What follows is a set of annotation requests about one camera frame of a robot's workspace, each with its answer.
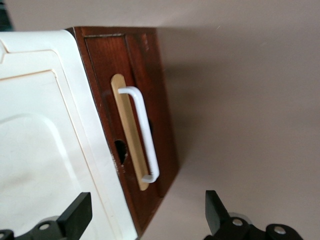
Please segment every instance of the black plastic part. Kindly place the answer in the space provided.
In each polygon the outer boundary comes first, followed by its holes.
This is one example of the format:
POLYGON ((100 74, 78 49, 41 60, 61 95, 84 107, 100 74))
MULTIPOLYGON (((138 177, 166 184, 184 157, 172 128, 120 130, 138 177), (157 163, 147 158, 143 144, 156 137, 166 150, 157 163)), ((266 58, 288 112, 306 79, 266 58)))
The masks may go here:
POLYGON ((205 217, 212 236, 204 240, 303 240, 291 227, 270 224, 266 231, 248 224, 240 217, 230 217, 216 191, 205 192, 205 217))
POLYGON ((38 223, 29 232, 14 237, 9 229, 0 230, 0 240, 79 240, 92 219, 90 192, 82 192, 56 221, 38 223))
POLYGON ((90 192, 82 192, 56 220, 68 240, 78 240, 92 219, 90 192))
POLYGON ((293 228, 283 224, 270 224, 265 230, 270 240, 303 240, 302 237, 293 228), (285 230, 285 234, 275 232, 276 227, 281 227, 285 230))
POLYGON ((214 190, 205 191, 205 217, 212 235, 230 219, 228 211, 214 190))

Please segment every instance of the white plastic panel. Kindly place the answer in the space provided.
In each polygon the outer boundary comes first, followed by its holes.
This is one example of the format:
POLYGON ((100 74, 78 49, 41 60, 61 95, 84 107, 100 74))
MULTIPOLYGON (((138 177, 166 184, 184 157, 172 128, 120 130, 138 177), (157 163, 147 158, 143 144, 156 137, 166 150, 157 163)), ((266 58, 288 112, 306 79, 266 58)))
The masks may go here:
POLYGON ((81 239, 135 239, 74 39, 12 34, 0 34, 0 228, 23 234, 91 192, 93 219, 81 239))

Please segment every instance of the dark wood panel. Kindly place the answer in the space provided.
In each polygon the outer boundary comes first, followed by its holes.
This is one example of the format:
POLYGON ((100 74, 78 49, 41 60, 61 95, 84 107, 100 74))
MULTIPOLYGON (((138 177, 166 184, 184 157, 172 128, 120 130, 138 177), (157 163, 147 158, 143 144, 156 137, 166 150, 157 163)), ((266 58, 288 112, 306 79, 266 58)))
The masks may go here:
POLYGON ((68 30, 77 41, 119 180, 141 236, 178 172, 156 30, 149 27, 73 27, 68 30), (139 190, 130 154, 122 166, 114 143, 122 140, 126 144, 110 85, 116 73, 123 74, 128 85, 141 90, 152 125, 160 176, 144 192, 139 190))
MULTIPOLYGON (((115 74, 122 74, 127 86, 135 85, 125 39, 122 36, 89 37, 85 41, 112 131, 112 138, 109 137, 108 142, 112 145, 116 140, 122 140, 128 145, 111 87, 111 79, 115 74)), ((150 184, 146 190, 140 191, 129 151, 119 171, 124 173, 130 197, 138 213, 138 222, 143 230, 160 201, 157 186, 150 184)))
POLYGON ((152 138, 160 176, 156 181, 164 196, 177 175, 179 166, 167 100, 166 86, 154 33, 126 34, 135 84, 142 92, 152 124, 152 138))

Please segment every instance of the metal handle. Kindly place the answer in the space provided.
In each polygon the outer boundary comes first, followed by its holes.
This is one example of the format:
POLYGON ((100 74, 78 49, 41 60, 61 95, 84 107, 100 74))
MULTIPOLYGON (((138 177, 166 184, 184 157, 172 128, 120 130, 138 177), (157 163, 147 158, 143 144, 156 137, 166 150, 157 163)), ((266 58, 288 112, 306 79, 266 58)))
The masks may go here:
POLYGON ((145 153, 146 153, 146 157, 150 167, 150 175, 143 176, 142 181, 149 184, 154 183, 159 177, 160 173, 159 173, 159 166, 158 166, 155 146, 151 136, 144 98, 140 90, 135 86, 126 86, 126 87, 119 88, 118 92, 119 94, 129 94, 134 101, 140 129, 141 129, 145 153))

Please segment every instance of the beige wall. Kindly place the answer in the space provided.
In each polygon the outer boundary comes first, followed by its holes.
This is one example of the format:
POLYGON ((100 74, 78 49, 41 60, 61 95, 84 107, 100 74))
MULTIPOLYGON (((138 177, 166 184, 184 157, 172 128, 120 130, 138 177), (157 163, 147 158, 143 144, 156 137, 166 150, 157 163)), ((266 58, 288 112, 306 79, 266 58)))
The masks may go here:
POLYGON ((144 240, 202 240, 205 190, 319 239, 320 1, 7 0, 15 29, 155 26, 182 168, 144 240))

